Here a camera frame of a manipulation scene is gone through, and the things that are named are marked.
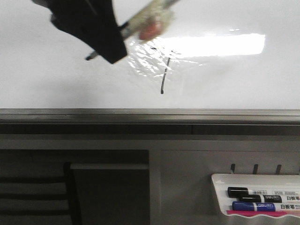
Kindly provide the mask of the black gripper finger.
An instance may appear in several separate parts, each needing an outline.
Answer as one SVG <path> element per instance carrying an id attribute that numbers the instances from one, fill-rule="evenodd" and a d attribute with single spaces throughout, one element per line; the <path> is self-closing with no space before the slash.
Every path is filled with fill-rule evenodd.
<path id="1" fill-rule="evenodd" d="M 51 11 L 51 23 L 90 46 L 94 52 L 111 64 L 127 56 L 111 0 L 35 0 L 35 4 Z"/>

